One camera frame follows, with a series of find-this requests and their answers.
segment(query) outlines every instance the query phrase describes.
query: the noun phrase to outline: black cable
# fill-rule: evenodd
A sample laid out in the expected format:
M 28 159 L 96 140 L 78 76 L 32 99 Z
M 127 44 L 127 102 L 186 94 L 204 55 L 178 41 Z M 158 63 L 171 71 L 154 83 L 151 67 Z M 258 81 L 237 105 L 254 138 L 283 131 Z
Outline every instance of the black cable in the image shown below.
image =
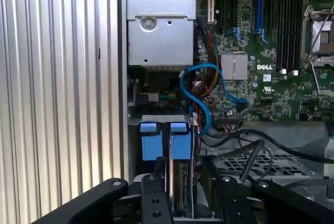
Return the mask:
M 334 179 L 302 180 L 302 181 L 296 181 L 296 182 L 289 183 L 285 185 L 284 187 L 287 189 L 291 189 L 296 186 L 328 186 L 328 185 L 334 185 Z
M 272 137 L 265 134 L 264 132 L 256 130 L 256 129 L 250 129 L 250 128 L 245 128 L 245 129 L 238 130 L 237 133 L 232 132 L 230 135 L 228 135 L 226 138 L 222 139 L 220 142 L 218 142 L 216 144 L 213 144 L 213 145 L 207 145 L 206 143 L 204 143 L 204 144 L 209 146 L 209 147 L 212 147 L 212 148 L 220 147 L 220 146 L 224 145 L 225 143 L 227 143 L 230 139 L 236 138 L 237 135 L 242 135 L 242 134 L 255 134 L 257 136 L 260 136 L 260 137 L 264 138 L 265 140 L 273 143 L 275 146 L 282 149 L 283 151 L 285 151 L 285 152 L 287 152 L 291 155 L 300 157 L 302 159 L 311 160 L 311 161 L 320 162 L 320 163 L 326 163 L 326 164 L 334 164 L 334 160 L 332 160 L 332 159 L 327 159 L 327 158 L 324 158 L 324 157 L 309 155 L 309 154 L 305 154 L 305 153 L 293 150 L 291 148 L 288 148 L 288 147 L 280 144 L 279 142 L 277 142 L 276 140 L 274 140 Z
M 262 148 L 265 146 L 265 142 L 263 139 L 257 140 L 256 142 L 253 143 L 257 143 L 256 147 L 254 148 L 254 150 L 252 151 L 250 157 L 247 160 L 247 163 L 245 165 L 244 170 L 242 171 L 239 179 L 241 181 L 241 183 L 245 183 L 251 169 L 252 166 L 254 165 L 254 162 L 256 160 L 256 157 L 258 156 L 258 154 L 260 153 L 260 151 L 262 150 Z
M 259 145 L 259 140 L 255 141 L 255 142 L 252 142 L 242 148 L 237 148 L 233 151 L 230 151 L 230 152 L 226 152 L 224 154 L 221 154 L 221 155 L 218 155 L 217 157 L 215 157 L 213 159 L 213 163 L 217 163 L 218 161 L 220 161 L 221 159 L 223 158 L 228 158 L 228 157 L 233 157 L 233 156 L 237 156 L 237 155 L 242 155 L 246 152 L 249 152 L 251 151 L 252 149 L 256 148 L 258 145 Z
M 249 140 L 249 139 L 245 139 L 241 136 L 239 136 L 239 139 L 240 140 L 243 140 L 244 142 L 253 142 L 252 140 Z M 271 170 L 272 168 L 272 165 L 273 165 L 273 155 L 272 155 L 272 152 L 269 150 L 268 147 L 266 146 L 263 146 L 263 149 L 269 154 L 270 156 L 270 162 L 269 162 L 269 166 L 267 167 L 267 169 L 263 172 L 263 174 L 261 175 L 260 179 L 264 178 L 265 176 L 267 176 L 267 174 L 269 173 L 269 171 Z

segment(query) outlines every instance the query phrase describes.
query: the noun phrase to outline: white sticker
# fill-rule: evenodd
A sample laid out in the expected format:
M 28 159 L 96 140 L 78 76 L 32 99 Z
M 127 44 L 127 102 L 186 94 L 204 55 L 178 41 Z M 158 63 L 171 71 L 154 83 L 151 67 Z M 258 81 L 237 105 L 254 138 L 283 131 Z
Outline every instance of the white sticker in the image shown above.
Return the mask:
M 271 74 L 263 74 L 263 82 L 271 82 Z

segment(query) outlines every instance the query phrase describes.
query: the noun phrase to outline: cable bundle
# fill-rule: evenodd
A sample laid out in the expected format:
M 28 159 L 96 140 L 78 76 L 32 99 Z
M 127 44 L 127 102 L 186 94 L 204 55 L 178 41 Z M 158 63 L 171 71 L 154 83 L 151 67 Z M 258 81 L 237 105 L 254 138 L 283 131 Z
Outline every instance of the cable bundle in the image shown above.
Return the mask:
M 197 31 L 200 33 L 204 47 L 208 54 L 208 63 L 214 64 L 219 69 L 221 69 L 220 58 L 217 47 L 215 45 L 216 39 L 214 33 L 210 29 L 204 17 L 198 17 L 196 22 Z M 208 69 L 202 78 L 202 83 L 196 85 L 194 93 L 200 97 L 208 96 L 218 84 L 219 79 L 220 77 L 216 70 Z

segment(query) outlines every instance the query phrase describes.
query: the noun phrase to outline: wire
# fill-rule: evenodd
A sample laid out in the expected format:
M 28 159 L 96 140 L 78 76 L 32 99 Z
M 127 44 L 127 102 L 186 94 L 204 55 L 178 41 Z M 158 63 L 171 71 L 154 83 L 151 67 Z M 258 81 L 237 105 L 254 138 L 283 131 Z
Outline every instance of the wire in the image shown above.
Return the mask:
M 319 156 L 313 156 L 313 155 L 309 155 L 309 154 L 305 154 L 303 152 L 299 152 L 296 150 L 293 150 L 291 148 L 288 148 L 282 144 L 280 144 L 279 142 L 277 142 L 276 140 L 274 140 L 272 137 L 270 137 L 269 135 L 265 134 L 264 132 L 261 132 L 259 130 L 255 130 L 255 129 L 241 129 L 238 131 L 237 134 L 255 134 L 258 135 L 264 139 L 266 139 L 267 141 L 273 143 L 275 146 L 277 146 L 278 148 L 282 149 L 283 151 L 287 152 L 288 154 L 306 159 L 306 160 L 311 160 L 311 161 L 315 161 L 315 162 L 320 162 L 320 163 L 326 163 L 326 164 L 334 164 L 334 160 L 333 159 L 327 159 L 324 157 L 319 157 Z
M 245 138 L 243 138 L 243 137 L 241 137 L 241 136 L 239 136 L 239 135 L 238 135 L 238 137 L 239 137 L 240 140 L 243 140 L 244 142 L 253 142 L 253 141 L 251 141 L 251 140 L 249 140 L 249 139 L 245 139 Z M 271 170 L 272 165 L 273 165 L 273 155 L 272 155 L 272 152 L 271 152 L 271 151 L 269 150 L 269 148 L 266 147 L 266 146 L 263 146 L 263 149 L 269 154 L 270 162 L 269 162 L 269 166 L 268 166 L 267 169 L 263 172 L 263 174 L 261 175 L 260 179 L 262 179 L 262 178 L 264 178 L 265 176 L 267 176 L 267 174 L 269 173 L 269 171 Z
M 231 101 L 233 104 L 247 104 L 247 100 L 244 99 L 244 98 L 237 98 L 235 96 L 232 96 L 228 93 L 227 89 L 226 89 L 226 84 L 225 84 L 225 81 L 224 81 L 224 77 L 223 77 L 223 73 L 219 70 L 219 68 L 216 66 L 216 65 L 213 65 L 211 63 L 204 63 L 204 64 L 199 64 L 199 65 L 196 65 L 196 66 L 192 66 L 190 67 L 189 69 L 187 69 L 181 76 L 181 79 L 184 77 L 185 74 L 187 74 L 188 72 L 190 71 L 195 71 L 195 70 L 199 70 L 199 69 L 202 69 L 202 68 L 208 68 L 208 67 L 211 67 L 213 69 L 215 69 L 219 75 L 220 75 L 220 78 L 222 80 L 222 87 L 223 87 L 223 91 L 225 93 L 225 96 L 226 98 Z
M 310 180 L 302 180 L 302 181 L 296 181 L 289 183 L 285 185 L 284 187 L 287 189 L 291 189 L 296 186 L 328 186 L 328 185 L 334 185 L 334 179 L 310 179 Z
M 237 156 L 237 155 L 242 155 L 242 154 L 244 154 L 246 152 L 249 152 L 252 149 L 254 149 L 258 145 L 259 142 L 260 141 L 257 140 L 257 141 L 252 142 L 252 143 L 250 143 L 250 144 L 248 144 L 248 145 L 246 145 L 246 146 L 244 146 L 242 148 L 237 148 L 237 149 L 235 149 L 233 151 L 226 152 L 224 154 L 218 155 L 217 157 L 215 157 L 213 159 L 213 163 L 217 163 L 218 161 L 222 160 L 223 158 L 228 158 L 228 157 L 233 157 L 233 156 Z
M 204 114 L 205 114 L 205 118 L 206 118 L 206 123 L 205 123 L 205 127 L 202 129 L 202 131 L 198 134 L 198 136 L 202 136 L 204 134 L 206 134 L 211 126 L 211 114 L 210 114 L 210 111 L 208 109 L 208 107 L 198 98 L 196 98 L 193 94 L 191 94 L 187 88 L 185 87 L 185 76 L 187 73 L 191 72 L 191 71 L 195 71 L 195 70 L 199 70 L 199 69 L 202 69 L 202 68 L 208 68 L 208 67 L 211 67 L 213 69 L 215 69 L 221 79 L 222 79 L 222 85 L 223 85 L 223 90 L 224 90 L 224 93 L 226 95 L 226 97 L 234 104 L 244 104 L 244 103 L 247 103 L 247 100 L 246 99 L 239 99 L 237 97 L 234 97 L 232 95 L 230 95 L 227 90 L 226 90 L 226 87 L 225 87 L 225 82 L 224 82 L 224 78 L 223 78 L 223 74 L 221 73 L 221 71 L 219 70 L 219 68 L 213 64 L 210 64 L 210 63 L 206 63 L 206 64 L 199 64 L 197 66 L 192 66 L 190 67 L 189 69 L 185 70 L 180 78 L 180 88 L 181 88 L 181 91 L 187 96 L 189 97 L 190 99 L 192 99 L 193 101 L 195 101 L 204 111 Z
M 278 148 L 287 152 L 288 154 L 300 157 L 302 159 L 311 160 L 311 161 L 314 161 L 314 162 L 326 163 L 326 164 L 334 164 L 334 159 L 327 159 L 327 158 L 324 158 L 324 157 L 309 155 L 309 154 L 305 154 L 303 152 L 293 150 L 291 148 L 288 148 L 288 147 L 280 144 L 279 142 L 277 142 L 275 139 L 273 139 L 269 135 L 265 134 L 264 132 L 256 130 L 256 129 L 251 129 L 251 128 L 240 129 L 240 130 L 238 130 L 238 132 L 232 132 L 227 137 L 225 137 L 224 139 L 222 139 L 220 142 L 218 142 L 216 144 L 208 145 L 205 142 L 204 142 L 204 144 L 209 146 L 209 147 L 212 147 L 212 148 L 220 147 L 220 146 L 224 145 L 225 143 L 227 143 L 230 139 L 234 139 L 234 138 L 237 137 L 237 135 L 242 135 L 242 134 L 255 134 L 257 136 L 260 136 L 260 137 L 264 138 L 265 140 L 273 143 L 275 146 L 277 146 Z
M 239 179 L 241 181 L 241 183 L 245 183 L 251 169 L 252 169 L 252 166 L 254 165 L 254 162 L 256 160 L 256 157 L 258 156 L 258 154 L 260 153 L 260 151 L 263 149 L 263 147 L 265 146 L 265 142 L 263 139 L 260 139 L 260 140 L 257 140 L 257 145 L 256 147 L 254 148 L 254 150 L 252 151 L 250 157 L 248 158 L 247 162 L 246 162 L 246 165 L 245 165 L 245 168 L 244 170 L 242 171 Z

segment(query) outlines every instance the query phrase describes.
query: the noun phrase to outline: dell logo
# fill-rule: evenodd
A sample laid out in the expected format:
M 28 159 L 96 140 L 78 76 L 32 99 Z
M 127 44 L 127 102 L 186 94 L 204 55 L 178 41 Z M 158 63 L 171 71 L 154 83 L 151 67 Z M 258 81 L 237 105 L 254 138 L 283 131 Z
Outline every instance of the dell logo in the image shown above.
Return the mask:
M 258 70 L 272 70 L 272 66 L 271 65 L 257 65 L 256 69 L 258 69 Z

